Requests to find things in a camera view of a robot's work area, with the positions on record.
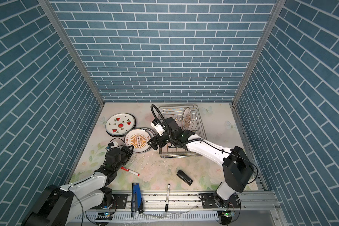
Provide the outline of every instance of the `floral tablecloth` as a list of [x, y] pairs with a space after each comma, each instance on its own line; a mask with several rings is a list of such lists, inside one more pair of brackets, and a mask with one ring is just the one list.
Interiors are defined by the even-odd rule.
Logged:
[[[83, 151], [70, 182], [90, 176], [104, 162], [106, 149], [113, 137], [105, 131], [107, 120], [117, 113], [130, 113], [137, 120], [136, 128], [150, 127], [154, 119], [150, 103], [106, 103], [100, 114], [93, 133]], [[243, 148], [229, 104], [199, 103], [200, 115], [207, 140], [225, 147]], [[198, 156], [187, 158], [163, 159], [158, 152], [151, 150], [144, 154], [134, 153], [126, 167], [139, 172], [136, 176], [119, 170], [117, 177], [108, 187], [113, 190], [131, 190], [132, 183], [139, 183], [141, 190], [215, 190], [224, 180], [222, 167], [211, 160]], [[176, 176], [181, 169], [193, 179], [191, 186]], [[255, 182], [246, 186], [247, 190], [257, 190]]]

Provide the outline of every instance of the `dish rack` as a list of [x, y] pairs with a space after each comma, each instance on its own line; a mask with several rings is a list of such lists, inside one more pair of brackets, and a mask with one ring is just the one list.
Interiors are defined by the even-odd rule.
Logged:
[[[189, 130], [195, 132], [200, 137], [206, 138], [205, 129], [203, 128], [201, 116], [199, 115], [199, 107], [195, 104], [193, 105], [165, 105], [160, 106], [158, 109], [164, 116], [164, 118], [172, 117], [176, 120], [177, 124], [181, 126], [182, 124], [182, 115], [184, 110], [189, 107], [191, 110], [191, 123]], [[200, 156], [200, 154], [186, 151], [183, 148], [169, 148], [170, 144], [167, 144], [163, 148], [158, 149], [158, 154], [161, 158], [184, 158], [184, 157], [192, 157], [192, 156]]]

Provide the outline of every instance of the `blue brick wall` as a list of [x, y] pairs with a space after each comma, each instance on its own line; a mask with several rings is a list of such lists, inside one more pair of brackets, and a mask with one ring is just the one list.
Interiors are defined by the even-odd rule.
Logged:
[[51, 1], [107, 102], [230, 102], [276, 0]]
[[288, 223], [339, 225], [339, 1], [286, 1], [238, 109]]
[[99, 105], [36, 0], [0, 0], [0, 225], [63, 184]]

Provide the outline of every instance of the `wire dish rack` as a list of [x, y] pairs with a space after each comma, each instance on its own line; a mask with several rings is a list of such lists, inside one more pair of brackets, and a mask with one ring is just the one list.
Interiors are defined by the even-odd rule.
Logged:
[[[181, 126], [182, 124], [182, 115], [184, 110], [189, 107], [191, 110], [191, 123], [189, 130], [195, 132], [200, 137], [206, 138], [205, 129], [203, 128], [201, 116], [199, 115], [199, 107], [195, 104], [193, 105], [165, 105], [160, 106], [158, 109], [161, 111], [162, 115], [167, 119], [172, 117], [176, 120], [177, 124]], [[184, 157], [192, 157], [192, 156], [200, 156], [192, 151], [186, 151], [183, 148], [169, 148], [170, 144], [167, 144], [163, 148], [158, 149], [158, 154], [161, 158], [184, 158]]]

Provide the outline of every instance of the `white plate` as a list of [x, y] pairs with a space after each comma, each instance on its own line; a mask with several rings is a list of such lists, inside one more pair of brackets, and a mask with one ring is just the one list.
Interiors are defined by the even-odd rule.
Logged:
[[181, 126], [182, 130], [185, 131], [186, 129], [189, 129], [190, 124], [191, 124], [191, 110], [189, 107], [186, 107], [182, 115], [182, 126]]
[[142, 152], [150, 147], [147, 144], [150, 139], [151, 136], [144, 129], [132, 129], [126, 134], [124, 142], [127, 147], [134, 146], [133, 152]]
[[123, 137], [128, 131], [136, 126], [133, 115], [119, 113], [110, 117], [105, 124], [105, 130], [112, 137]]

